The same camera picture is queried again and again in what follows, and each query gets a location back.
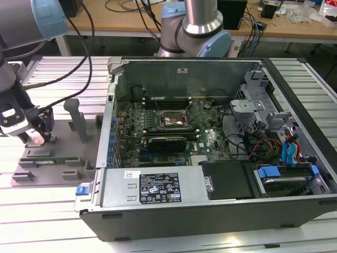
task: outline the green circuit board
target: green circuit board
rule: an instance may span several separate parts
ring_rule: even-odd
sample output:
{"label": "green circuit board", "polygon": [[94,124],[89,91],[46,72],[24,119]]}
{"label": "green circuit board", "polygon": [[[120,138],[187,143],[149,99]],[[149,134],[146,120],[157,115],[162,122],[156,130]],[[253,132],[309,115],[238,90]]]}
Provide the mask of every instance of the green circuit board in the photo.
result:
{"label": "green circuit board", "polygon": [[[196,155],[207,156],[208,160],[230,159],[229,148],[219,128],[222,106],[206,109],[206,102],[194,99],[188,109],[182,110],[146,110],[141,103],[120,102],[117,118],[122,167],[191,166],[195,165],[191,156]],[[142,141],[148,139],[146,133],[172,128],[194,130],[196,133],[191,135],[196,139],[187,140],[185,150],[179,153],[153,153],[142,145]]]}

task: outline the computer tower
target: computer tower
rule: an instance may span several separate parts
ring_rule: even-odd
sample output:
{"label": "computer tower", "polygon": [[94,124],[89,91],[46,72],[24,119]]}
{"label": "computer tower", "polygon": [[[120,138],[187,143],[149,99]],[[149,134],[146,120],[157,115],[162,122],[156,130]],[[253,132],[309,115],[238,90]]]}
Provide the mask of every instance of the computer tower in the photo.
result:
{"label": "computer tower", "polygon": [[83,0],[59,0],[59,2],[67,17],[76,17]]}
{"label": "computer tower", "polygon": [[217,0],[217,9],[223,15],[225,30],[239,30],[247,0]]}

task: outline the motherboard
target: motherboard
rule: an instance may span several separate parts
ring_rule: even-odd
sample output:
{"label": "motherboard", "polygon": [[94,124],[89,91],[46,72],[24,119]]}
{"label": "motherboard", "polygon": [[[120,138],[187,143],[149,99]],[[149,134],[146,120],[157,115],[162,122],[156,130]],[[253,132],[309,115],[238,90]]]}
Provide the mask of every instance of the motherboard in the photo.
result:
{"label": "motherboard", "polygon": [[119,101],[122,168],[192,166],[231,154],[220,129],[223,105],[207,99]]}

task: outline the power supply label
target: power supply label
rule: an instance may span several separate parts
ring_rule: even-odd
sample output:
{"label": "power supply label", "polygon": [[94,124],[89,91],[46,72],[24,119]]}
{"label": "power supply label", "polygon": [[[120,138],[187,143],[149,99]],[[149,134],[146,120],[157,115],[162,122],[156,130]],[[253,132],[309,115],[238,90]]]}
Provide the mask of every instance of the power supply label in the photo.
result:
{"label": "power supply label", "polygon": [[139,201],[142,204],[181,202],[178,173],[141,174]]}

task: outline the floor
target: floor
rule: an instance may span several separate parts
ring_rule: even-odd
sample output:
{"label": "floor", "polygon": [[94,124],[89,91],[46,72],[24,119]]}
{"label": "floor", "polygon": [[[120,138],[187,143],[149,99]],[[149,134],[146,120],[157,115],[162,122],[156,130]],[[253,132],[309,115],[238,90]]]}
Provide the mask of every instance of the floor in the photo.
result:
{"label": "floor", "polygon": [[[73,55],[84,55],[84,49],[76,36],[67,37]],[[91,38],[86,38],[89,45]],[[34,49],[36,45],[26,48],[5,52],[5,56],[22,54]],[[285,43],[261,42],[252,57],[301,57],[305,58],[315,70],[324,78],[331,67],[337,63],[337,47],[333,45],[321,45],[314,55],[310,52],[315,44],[293,44],[289,52],[283,51]],[[159,43],[151,38],[129,38],[129,37],[97,37],[93,47],[93,55],[106,56],[153,56],[159,48]],[[55,41],[47,42],[37,53],[38,55],[60,55]],[[21,59],[26,64],[31,57]],[[337,67],[331,72],[326,81],[337,90]]]}

